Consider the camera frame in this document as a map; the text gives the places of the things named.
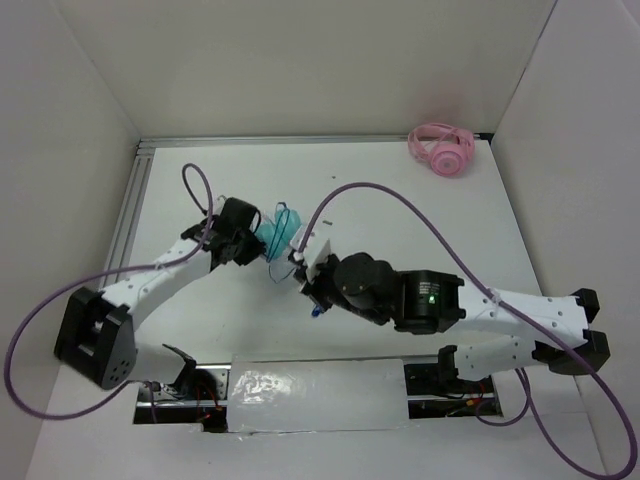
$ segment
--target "headphone ear cup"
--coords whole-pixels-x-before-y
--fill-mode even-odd
[[[441,143],[429,152],[429,162],[435,173],[450,177],[461,173],[467,166],[467,152],[461,145]]]

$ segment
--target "white table surface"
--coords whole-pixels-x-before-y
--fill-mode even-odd
[[[462,178],[444,179],[416,164],[404,143],[322,143],[158,149],[136,230],[131,262],[155,258],[199,221],[181,187],[180,167],[196,162],[216,193],[263,209],[285,200],[303,216],[333,188],[367,180],[414,201],[472,270],[493,286],[538,293],[538,285],[489,145],[479,141]],[[327,210],[341,256],[367,251],[396,269],[459,273],[410,212],[380,192],[349,192]],[[258,358],[344,358],[430,354],[474,333],[412,336],[331,311],[312,319],[293,283],[274,285],[266,266],[229,266],[192,284],[138,331],[147,343],[172,343],[200,362]],[[531,369],[547,423],[572,458],[601,469],[584,407],[570,377]],[[515,375],[495,376],[506,416],[522,402]],[[84,419],[45,422],[28,478],[581,478],[556,458],[530,417],[492,429],[473,418],[422,420],[371,432],[206,434],[191,425],[132,425],[136,388]],[[73,411],[104,397],[63,366],[51,412]]]
[[[382,183],[415,202],[486,283],[539,293],[487,142],[478,142],[475,162],[459,179],[438,177],[417,164],[404,142],[159,149],[131,263],[153,260],[201,219],[182,186],[180,169],[186,162],[203,168],[216,194],[269,211],[286,201],[303,219],[340,185]],[[204,198],[197,175],[192,178]],[[366,251],[397,270],[460,273],[426,227],[384,193],[349,191],[335,199],[323,218],[333,222],[332,248],[341,257]],[[242,268],[229,265],[162,305],[136,338],[154,345],[172,343],[199,362],[229,362],[233,355],[277,359],[434,354],[450,343],[491,338],[478,333],[399,334],[391,324],[377,327],[337,308],[313,319],[311,308],[294,280],[273,284],[263,261]]]

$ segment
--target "white wall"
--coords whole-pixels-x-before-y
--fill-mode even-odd
[[[143,136],[495,131],[553,0],[58,0]]]
[[[0,3],[0,351],[61,283],[104,262],[137,133],[47,0]],[[20,393],[45,408],[63,303],[36,318],[16,356]],[[0,389],[0,471],[22,479],[41,423]]]
[[[612,350],[602,373],[640,432],[640,1],[626,6],[559,1],[494,151],[544,291],[598,291],[593,328]],[[615,471],[628,453],[620,421],[594,382],[579,386]]]

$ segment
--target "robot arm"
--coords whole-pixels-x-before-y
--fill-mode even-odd
[[[163,266],[199,244],[204,222],[185,231],[156,260],[158,268],[99,292],[87,288],[74,292],[55,345],[56,356],[103,389],[121,384],[138,357],[134,332],[159,305],[220,265],[230,261],[247,265],[265,253],[266,245],[252,229],[256,215],[259,212],[254,206],[229,198],[214,217],[202,248],[187,261]],[[338,306],[377,325],[393,321],[395,330],[415,335],[463,330],[504,335],[479,345],[441,349],[438,369],[442,382],[479,380],[497,371],[537,363],[547,364],[555,373],[584,373],[545,336],[496,308],[455,275],[395,271],[389,263],[366,253],[339,260],[331,253],[328,238],[319,233],[304,252],[294,249],[290,261],[301,284],[300,293],[316,304],[317,312]],[[595,292],[583,289],[563,298],[494,292],[494,301],[503,298],[553,330],[596,370],[609,357],[606,336],[589,330],[599,309]]]
[[[67,308],[54,347],[54,354],[107,390],[121,384],[138,357],[134,332],[163,302],[189,283],[231,261],[247,265],[264,253],[264,244],[252,231],[258,209],[237,198],[229,198],[202,248],[191,258],[173,266],[200,242],[205,223],[182,233],[169,250],[154,262],[158,268],[132,275],[95,292],[76,290]]]
[[[489,299],[455,275],[395,271],[366,253],[339,260],[330,253],[327,238],[314,238],[308,250],[294,255],[300,265],[295,278],[320,312],[335,305],[377,325],[393,321],[396,331],[414,335],[469,330],[503,335],[478,345],[442,348],[438,354],[442,382],[476,381],[536,364],[562,375],[587,373],[541,332],[499,308],[500,299],[553,331],[596,371],[610,356],[606,335],[589,328],[600,309],[593,290],[551,298],[492,289],[494,298]]]

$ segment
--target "pink headphones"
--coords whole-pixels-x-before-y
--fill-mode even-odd
[[[452,137],[456,143],[443,143]],[[436,144],[427,151],[422,140],[435,139]],[[438,175],[452,177],[461,173],[471,161],[475,144],[473,133],[444,123],[427,123],[409,134],[409,152],[419,162],[426,163]]]

